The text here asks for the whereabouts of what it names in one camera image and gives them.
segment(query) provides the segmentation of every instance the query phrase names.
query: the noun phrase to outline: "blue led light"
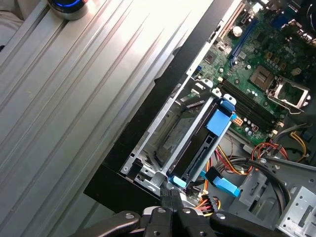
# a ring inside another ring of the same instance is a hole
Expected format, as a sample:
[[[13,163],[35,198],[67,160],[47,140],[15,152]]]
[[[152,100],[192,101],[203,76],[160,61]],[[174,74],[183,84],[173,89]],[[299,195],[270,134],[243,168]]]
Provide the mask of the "blue led light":
[[[75,0],[75,2],[71,3],[71,4],[60,4],[60,3],[56,3],[56,5],[61,6],[61,7],[72,7],[74,5],[76,5],[78,2],[80,2],[80,0]]]

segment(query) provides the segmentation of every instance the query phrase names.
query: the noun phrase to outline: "yellow wire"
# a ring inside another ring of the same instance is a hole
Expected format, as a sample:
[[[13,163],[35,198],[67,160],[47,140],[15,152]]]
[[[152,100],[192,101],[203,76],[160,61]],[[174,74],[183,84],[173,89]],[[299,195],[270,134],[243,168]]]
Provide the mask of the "yellow wire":
[[[218,209],[221,209],[221,205],[222,205],[222,204],[221,204],[221,201],[218,200],[218,207],[217,207],[217,208],[218,208]]]
[[[228,159],[228,157],[226,156],[226,154],[224,153],[224,151],[222,150],[222,148],[218,145],[218,150],[220,151],[220,153],[222,154],[223,158],[226,160],[226,162],[228,163],[228,165],[230,166],[230,168],[234,171],[234,173],[236,174],[240,174],[240,175],[246,175],[245,173],[241,173],[239,171],[237,171],[235,169],[235,167],[231,164],[230,160]]]
[[[303,142],[303,140],[296,134],[296,132],[291,132],[290,136],[296,140],[302,147],[303,149],[303,155],[300,159],[298,159],[296,162],[300,162],[302,159],[305,158],[306,154],[307,154],[307,148],[306,148],[306,145],[305,143]]]
[[[205,217],[208,217],[208,216],[211,216],[212,214],[213,214],[213,212],[212,212],[212,213],[205,214],[204,216],[205,216]]]
[[[221,208],[221,201],[220,200],[218,200],[218,207],[217,207],[218,209],[220,209]],[[212,213],[208,213],[208,214],[205,214],[204,216],[205,217],[208,217],[208,216],[211,216],[213,214],[213,212]]]
[[[296,134],[296,132],[294,132],[293,135],[301,142],[301,145],[303,146],[303,149],[304,149],[304,154],[306,155],[307,148],[306,148],[305,142],[302,140],[302,138],[299,135]]]

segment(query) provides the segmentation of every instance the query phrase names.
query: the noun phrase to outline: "aluminum panel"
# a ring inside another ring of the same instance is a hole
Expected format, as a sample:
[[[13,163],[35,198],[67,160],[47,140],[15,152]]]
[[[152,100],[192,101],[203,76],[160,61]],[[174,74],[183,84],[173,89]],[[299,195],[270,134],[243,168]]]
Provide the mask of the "aluminum panel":
[[[90,0],[89,13],[71,22],[39,3],[0,54],[0,236],[64,228],[211,2]]]

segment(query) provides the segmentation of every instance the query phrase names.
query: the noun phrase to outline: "screw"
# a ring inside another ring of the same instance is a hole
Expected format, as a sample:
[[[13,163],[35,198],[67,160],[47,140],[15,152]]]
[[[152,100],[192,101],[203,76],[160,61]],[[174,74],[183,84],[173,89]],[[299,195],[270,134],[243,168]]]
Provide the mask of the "screw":
[[[187,214],[189,214],[189,213],[191,212],[191,210],[188,209],[188,208],[183,208],[182,211],[183,211],[184,213],[187,213]]]
[[[125,218],[126,218],[126,219],[133,219],[133,218],[134,218],[134,215],[128,213],[128,214],[126,214]]]
[[[216,216],[217,216],[217,218],[219,218],[221,220],[225,220],[226,219],[226,217],[223,214],[220,214],[220,213],[216,214]]]

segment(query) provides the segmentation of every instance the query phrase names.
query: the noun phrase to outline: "motherboard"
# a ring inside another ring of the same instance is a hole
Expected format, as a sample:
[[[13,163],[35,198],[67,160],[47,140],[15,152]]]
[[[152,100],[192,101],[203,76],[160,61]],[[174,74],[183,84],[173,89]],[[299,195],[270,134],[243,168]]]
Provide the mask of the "motherboard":
[[[240,3],[195,74],[236,98],[232,130],[254,145],[311,99],[306,86],[316,74],[316,50],[294,14],[268,1]]]

